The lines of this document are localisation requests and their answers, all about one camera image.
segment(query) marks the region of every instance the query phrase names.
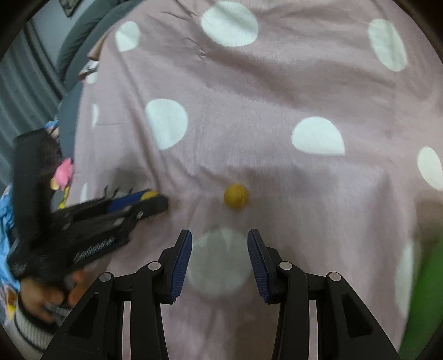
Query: gray curtain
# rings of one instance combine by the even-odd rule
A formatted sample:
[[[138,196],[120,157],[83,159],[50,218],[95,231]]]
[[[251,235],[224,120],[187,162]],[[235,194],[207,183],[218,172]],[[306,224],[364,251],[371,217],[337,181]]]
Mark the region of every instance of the gray curtain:
[[[0,195],[12,179],[14,138],[52,120],[65,94],[29,22],[0,61]]]

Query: white polka dot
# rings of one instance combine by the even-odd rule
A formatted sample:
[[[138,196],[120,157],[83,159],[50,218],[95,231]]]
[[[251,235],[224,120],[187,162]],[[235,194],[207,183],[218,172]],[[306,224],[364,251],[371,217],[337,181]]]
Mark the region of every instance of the white polka dot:
[[[300,121],[292,132],[292,144],[300,151],[319,155],[344,155],[345,144],[329,120],[312,116]]]
[[[92,127],[97,125],[98,117],[100,116],[100,109],[97,104],[92,104]]]
[[[392,71],[402,71],[408,64],[403,40],[395,26],[384,19],[369,23],[369,41],[381,63]]]
[[[421,176],[436,190],[443,190],[443,169],[434,149],[427,146],[418,153],[417,165]]]
[[[85,183],[82,187],[82,193],[80,194],[80,202],[84,203],[88,201],[88,183]]]
[[[86,76],[86,82],[88,84],[94,84],[97,81],[97,77],[98,77],[98,72],[93,72],[91,74],[89,74],[88,76]]]
[[[404,317],[407,317],[409,312],[413,275],[414,246],[413,243],[409,243],[403,250],[394,279],[395,299],[398,309]]]
[[[202,15],[202,29],[217,44],[244,46],[257,38],[258,22],[243,5],[219,1]]]
[[[185,135],[188,114],[177,101],[155,99],[146,105],[144,111],[160,150],[177,144]]]
[[[246,234],[224,227],[194,241],[186,278],[194,289],[219,297],[239,290],[251,272]]]
[[[115,33],[115,45],[119,52],[135,49],[139,42],[140,29],[133,21],[126,21]]]

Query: green object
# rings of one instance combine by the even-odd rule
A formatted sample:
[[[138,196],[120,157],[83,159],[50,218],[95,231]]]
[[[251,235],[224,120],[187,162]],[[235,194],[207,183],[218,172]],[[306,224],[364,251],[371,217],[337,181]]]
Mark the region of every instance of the green object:
[[[414,360],[443,319],[443,236],[422,266],[412,294],[408,325],[399,354]]]

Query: wall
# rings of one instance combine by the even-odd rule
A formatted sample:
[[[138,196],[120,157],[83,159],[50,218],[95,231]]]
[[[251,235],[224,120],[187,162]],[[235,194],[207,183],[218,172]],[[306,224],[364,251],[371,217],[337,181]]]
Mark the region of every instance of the wall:
[[[54,65],[63,41],[80,15],[95,0],[83,0],[70,18],[66,17],[58,0],[49,0],[32,18],[35,31],[45,49],[49,60]]]

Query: yellow ball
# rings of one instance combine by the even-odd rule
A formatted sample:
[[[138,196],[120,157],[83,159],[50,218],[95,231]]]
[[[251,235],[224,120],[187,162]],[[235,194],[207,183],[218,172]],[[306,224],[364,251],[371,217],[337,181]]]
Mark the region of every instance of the yellow ball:
[[[225,191],[224,200],[227,207],[241,210],[248,203],[248,190],[241,184],[231,185]]]

